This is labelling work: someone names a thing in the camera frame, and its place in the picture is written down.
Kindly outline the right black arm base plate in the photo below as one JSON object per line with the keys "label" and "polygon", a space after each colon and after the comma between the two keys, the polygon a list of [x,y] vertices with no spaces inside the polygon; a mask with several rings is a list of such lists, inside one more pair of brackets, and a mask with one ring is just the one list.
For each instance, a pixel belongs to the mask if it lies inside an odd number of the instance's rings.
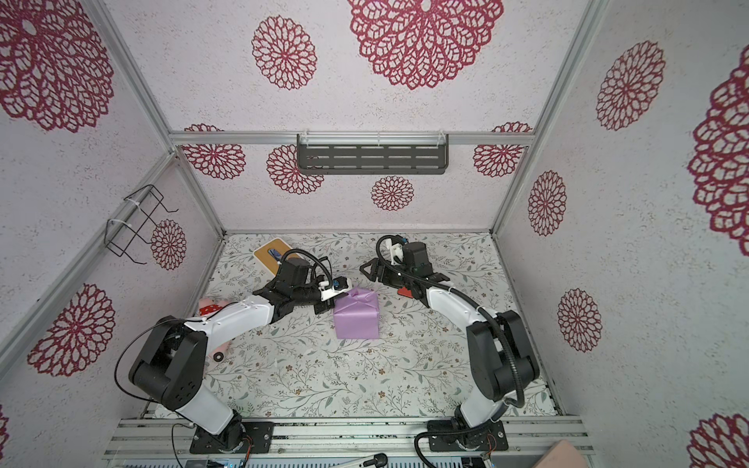
{"label": "right black arm base plate", "polygon": [[504,426],[500,420],[488,420],[482,427],[456,429],[452,421],[427,422],[431,452],[505,452],[509,449]]}

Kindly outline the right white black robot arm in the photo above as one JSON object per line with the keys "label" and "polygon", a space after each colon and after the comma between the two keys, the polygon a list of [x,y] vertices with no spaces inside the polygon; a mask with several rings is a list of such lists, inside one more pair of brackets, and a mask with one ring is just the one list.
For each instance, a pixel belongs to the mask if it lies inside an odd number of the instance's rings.
{"label": "right white black robot arm", "polygon": [[360,267],[370,281],[403,290],[409,298],[464,330],[474,388],[456,410],[456,427],[468,430],[501,418],[510,407],[526,406],[526,389],[540,377],[540,365],[521,316],[497,312],[437,272],[422,242],[400,235],[376,241],[376,257]]}

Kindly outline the pink wrapping paper sheet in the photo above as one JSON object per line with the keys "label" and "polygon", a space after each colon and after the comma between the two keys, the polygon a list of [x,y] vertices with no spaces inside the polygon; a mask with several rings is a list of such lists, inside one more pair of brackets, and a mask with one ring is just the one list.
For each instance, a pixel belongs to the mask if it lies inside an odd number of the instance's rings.
{"label": "pink wrapping paper sheet", "polygon": [[335,301],[333,317],[338,339],[380,338],[380,302],[375,291],[353,288]]}

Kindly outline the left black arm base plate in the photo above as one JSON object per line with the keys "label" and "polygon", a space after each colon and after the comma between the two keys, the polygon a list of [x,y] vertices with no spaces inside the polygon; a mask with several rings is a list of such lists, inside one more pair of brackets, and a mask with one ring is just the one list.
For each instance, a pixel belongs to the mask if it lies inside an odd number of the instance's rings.
{"label": "left black arm base plate", "polygon": [[230,423],[218,435],[201,427],[196,428],[190,454],[268,454],[275,424],[273,422],[243,421]]}

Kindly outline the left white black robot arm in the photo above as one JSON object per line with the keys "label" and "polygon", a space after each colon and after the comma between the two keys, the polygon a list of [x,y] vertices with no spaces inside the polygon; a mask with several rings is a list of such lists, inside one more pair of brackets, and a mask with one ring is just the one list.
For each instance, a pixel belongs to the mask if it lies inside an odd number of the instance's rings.
{"label": "left white black robot arm", "polygon": [[347,296],[345,277],[335,277],[323,259],[293,249],[283,255],[275,277],[247,298],[207,316],[166,316],[148,331],[128,378],[169,411],[228,444],[241,437],[242,417],[204,383],[209,354],[236,337],[281,321],[299,306],[317,314]]}

